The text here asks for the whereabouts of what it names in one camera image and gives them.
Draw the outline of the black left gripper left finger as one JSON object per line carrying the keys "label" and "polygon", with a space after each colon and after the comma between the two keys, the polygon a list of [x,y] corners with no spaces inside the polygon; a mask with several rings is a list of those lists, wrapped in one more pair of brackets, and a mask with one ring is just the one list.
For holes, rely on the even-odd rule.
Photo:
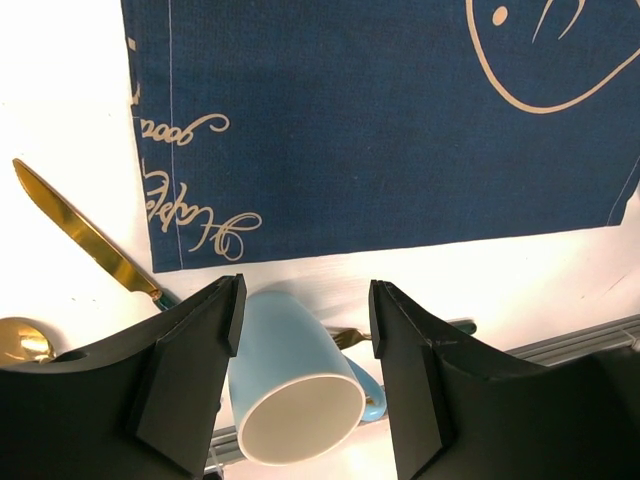
{"label": "black left gripper left finger", "polygon": [[200,479],[246,285],[174,307],[48,363],[1,371],[5,479]]}

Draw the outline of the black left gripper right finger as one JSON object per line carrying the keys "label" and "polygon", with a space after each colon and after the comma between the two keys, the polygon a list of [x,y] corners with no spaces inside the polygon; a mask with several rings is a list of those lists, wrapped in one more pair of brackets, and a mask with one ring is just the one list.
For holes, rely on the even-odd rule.
{"label": "black left gripper right finger", "polygon": [[637,348],[531,363],[380,280],[369,311],[399,478],[638,477]]}

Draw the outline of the gold spoon green handle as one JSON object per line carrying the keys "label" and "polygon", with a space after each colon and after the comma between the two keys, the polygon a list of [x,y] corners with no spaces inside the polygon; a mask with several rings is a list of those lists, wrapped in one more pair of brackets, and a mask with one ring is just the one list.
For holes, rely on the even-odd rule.
{"label": "gold spoon green handle", "polygon": [[2,367],[26,362],[47,363],[56,358],[49,339],[17,317],[1,319],[0,347]]}

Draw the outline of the gold fork green handle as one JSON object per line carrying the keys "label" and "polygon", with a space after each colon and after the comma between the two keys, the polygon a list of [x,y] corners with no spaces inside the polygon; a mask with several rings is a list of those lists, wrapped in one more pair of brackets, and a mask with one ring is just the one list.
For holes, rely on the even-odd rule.
{"label": "gold fork green handle", "polygon": [[[473,335],[477,331],[477,325],[472,319],[456,319],[449,321],[449,324],[469,335]],[[327,327],[326,330],[340,350],[345,350],[361,342],[372,340],[370,333],[365,333],[358,328]]]}

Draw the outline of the light blue mug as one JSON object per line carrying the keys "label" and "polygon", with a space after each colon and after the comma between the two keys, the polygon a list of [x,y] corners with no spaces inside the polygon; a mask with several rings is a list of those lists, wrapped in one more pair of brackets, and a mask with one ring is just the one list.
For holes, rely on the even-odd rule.
{"label": "light blue mug", "polygon": [[316,458],[387,409],[380,384],[284,292],[247,298],[228,382],[239,448],[269,466]]}

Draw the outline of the gold knife green handle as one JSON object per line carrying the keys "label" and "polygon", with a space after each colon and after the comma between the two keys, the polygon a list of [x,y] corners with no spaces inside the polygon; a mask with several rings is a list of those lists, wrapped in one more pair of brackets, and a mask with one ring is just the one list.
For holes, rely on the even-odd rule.
{"label": "gold knife green handle", "polygon": [[161,311],[179,304],[27,164],[18,158],[12,164],[32,202],[120,285],[144,293]]}

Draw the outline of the navy blue cloth placemat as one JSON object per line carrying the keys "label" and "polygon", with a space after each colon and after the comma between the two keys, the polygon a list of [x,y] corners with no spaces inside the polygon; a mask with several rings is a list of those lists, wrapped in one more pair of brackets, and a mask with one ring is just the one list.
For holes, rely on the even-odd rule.
{"label": "navy blue cloth placemat", "polygon": [[619,224],[635,1],[126,1],[155,272]]}

